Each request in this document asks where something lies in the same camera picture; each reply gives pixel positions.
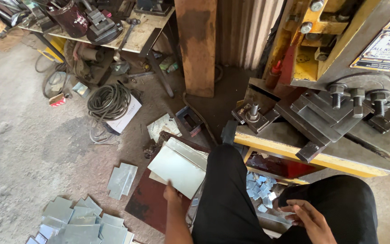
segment metal table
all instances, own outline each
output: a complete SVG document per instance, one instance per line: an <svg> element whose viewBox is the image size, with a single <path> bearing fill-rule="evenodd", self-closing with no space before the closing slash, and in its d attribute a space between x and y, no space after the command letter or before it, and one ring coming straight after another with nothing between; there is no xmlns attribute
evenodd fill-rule
<svg viewBox="0 0 390 244"><path fill-rule="evenodd" d="M174 14L174 12L175 12L174 7L172 7L172 9L170 10L170 12L168 13L167 16L139 14L139 13L135 13L132 11L132 13L130 14L130 18L140 19L141 23L139 25L136 25L133 28L126 44L122 48L122 50L124 50L124 51L139 53L140 57L147 58L150 65L152 66L153 70L159 76L161 83L165 86L165 89L168 92L168 95L172 98L174 97L174 93L172 92L172 89L169 86L169 84L166 80L166 77L162 73L162 70L160 69L159 64L158 64L157 60L154 58L154 55L153 55L151 50L152 50L152 47L154 46L154 43L157 41L160 33L162 33L162 31L163 31L164 34L166 35L169 43L170 43L170 46L171 46L172 51L174 53L174 57L175 57L177 64L179 65L179 68L181 69L181 72L182 72L183 64L182 64L179 56L177 55L176 40L172 34L171 27L168 23L171 15ZM105 45L102 45L102 46L113 48L113 49L118 49L118 47L120 46L120 43L123 40L123 37L126 35L126 32L130 26L128 23L126 23L124 21L122 21L121 23L123 25L122 34L120 36L118 36L115 40L113 40L112 42L105 44ZM29 23L26 22L23 24L21 23L18 26L19 26L19 28L22 28L25 30L43 33L41 28L38 27L37 25L34 24L30 27L27 27L28 25L29 25ZM59 36L59 37L63 37L63 38L67 38L67 39L71 39L71 40L75 40L75 41L90 43L86 36L83 36L81 38L72 38L68 35L67 32L63 31L61 28L53 30L53 31L49 32L48 34L51 36Z"/></svg>
<svg viewBox="0 0 390 244"><path fill-rule="evenodd" d="M271 95L265 86L265 80L255 78L249 80L244 103L247 101L258 102L260 112L264 114L265 111L273 108L276 100L278 98ZM366 142L365 147L361 146L363 143L357 144L350 140L356 137ZM235 132L234 142L249 147L244 158L245 163L252 152L259 152L306 164L299 160L295 154L308 142L308 139L288 122L274 122L258 134L253 133L246 125L239 125ZM314 169L308 171L308 174L332 168L361 177L389 175L389 158L390 131L380 134L361 121L343 138L331 143L322 153L318 154L309 163ZM250 171L260 171L260 169L247 167ZM307 184L298 178L287 178L274 174L272 176L284 184Z"/></svg>

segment black trousers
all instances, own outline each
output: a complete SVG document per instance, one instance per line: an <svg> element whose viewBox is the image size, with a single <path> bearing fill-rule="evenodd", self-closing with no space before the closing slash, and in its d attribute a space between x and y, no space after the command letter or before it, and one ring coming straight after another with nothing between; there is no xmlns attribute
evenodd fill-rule
<svg viewBox="0 0 390 244"><path fill-rule="evenodd" d="M195 244L308 243L303 227L292 226L273 241L263 232L246 193L246 166L239 152L220 145L209 155L205 185L194 222ZM373 192L362 180L332 176L309 185L286 188L279 206L288 199L310 202L324 215L338 244L377 244L377 214Z"/></svg>

